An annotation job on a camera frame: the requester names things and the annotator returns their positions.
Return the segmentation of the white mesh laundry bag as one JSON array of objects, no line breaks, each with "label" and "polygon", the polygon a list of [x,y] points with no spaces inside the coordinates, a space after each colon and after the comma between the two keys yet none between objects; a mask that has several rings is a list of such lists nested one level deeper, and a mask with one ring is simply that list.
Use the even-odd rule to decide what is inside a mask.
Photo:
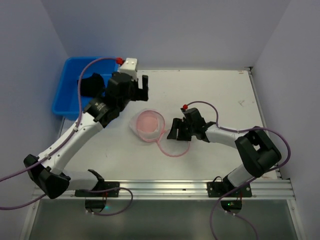
[{"label": "white mesh laundry bag", "polygon": [[163,115],[155,109],[144,108],[129,121],[133,133],[146,143],[156,143],[159,150],[167,157],[178,158],[190,149],[190,142],[167,139],[169,130]]}]

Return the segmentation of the black bra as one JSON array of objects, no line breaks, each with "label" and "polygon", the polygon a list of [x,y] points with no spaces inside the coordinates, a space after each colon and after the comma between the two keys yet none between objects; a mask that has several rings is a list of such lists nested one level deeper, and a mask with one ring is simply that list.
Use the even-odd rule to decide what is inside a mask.
[{"label": "black bra", "polygon": [[83,78],[81,82],[78,80],[77,85],[80,87],[79,92],[82,97],[91,98],[96,97],[106,87],[104,78],[95,72],[90,77]]}]

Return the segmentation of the pink bra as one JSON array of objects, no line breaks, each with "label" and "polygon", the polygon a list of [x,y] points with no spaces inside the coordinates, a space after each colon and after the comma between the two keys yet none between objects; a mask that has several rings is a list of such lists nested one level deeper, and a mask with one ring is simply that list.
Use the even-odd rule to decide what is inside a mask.
[{"label": "pink bra", "polygon": [[158,114],[155,111],[147,110],[142,112],[136,120],[136,129],[143,134],[157,133],[160,129]]}]

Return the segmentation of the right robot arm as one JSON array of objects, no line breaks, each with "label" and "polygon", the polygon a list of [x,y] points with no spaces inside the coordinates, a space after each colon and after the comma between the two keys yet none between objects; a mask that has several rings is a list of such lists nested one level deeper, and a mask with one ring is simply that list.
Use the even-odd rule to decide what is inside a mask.
[{"label": "right robot arm", "polygon": [[192,137],[206,143],[222,144],[238,151],[242,164],[222,179],[226,192],[259,178],[281,159],[282,155],[262,127],[241,132],[225,129],[217,122],[206,122],[197,108],[182,110],[183,118],[174,118],[168,140],[190,142]]}]

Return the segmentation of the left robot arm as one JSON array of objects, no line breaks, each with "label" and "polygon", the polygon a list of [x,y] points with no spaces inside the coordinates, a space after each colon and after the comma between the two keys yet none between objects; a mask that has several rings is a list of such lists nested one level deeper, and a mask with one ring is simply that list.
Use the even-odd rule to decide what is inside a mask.
[{"label": "left robot arm", "polygon": [[37,156],[29,154],[23,161],[30,179],[50,198],[66,191],[94,193],[106,189],[104,178],[95,170],[65,172],[73,156],[93,136],[119,117],[131,101],[148,101],[149,77],[142,76],[142,87],[132,76],[113,72],[106,88],[94,97],[75,123],[49,148]]}]

